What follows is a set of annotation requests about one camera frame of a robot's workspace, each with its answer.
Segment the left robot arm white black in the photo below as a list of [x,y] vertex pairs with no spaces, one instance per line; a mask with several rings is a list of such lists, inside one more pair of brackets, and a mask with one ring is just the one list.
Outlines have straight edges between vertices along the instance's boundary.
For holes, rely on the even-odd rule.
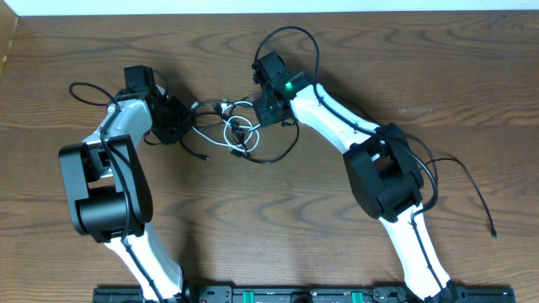
[[59,151],[74,229],[121,258],[137,287],[98,287],[95,302],[196,302],[200,295],[160,241],[152,194],[136,149],[149,134],[173,144],[187,132],[189,108],[159,87],[149,66],[125,68],[125,88],[109,94],[96,131]]

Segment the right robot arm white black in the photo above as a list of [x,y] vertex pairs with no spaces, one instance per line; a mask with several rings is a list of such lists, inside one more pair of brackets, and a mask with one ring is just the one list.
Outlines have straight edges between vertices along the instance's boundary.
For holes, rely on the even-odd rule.
[[361,209],[387,231],[403,267],[408,289],[425,302],[452,302],[458,296],[427,231],[420,190],[433,178],[395,124],[362,119],[336,101],[321,84],[286,68],[275,52],[253,61],[253,80],[263,97],[264,124],[281,114],[308,125],[343,155],[352,194]]

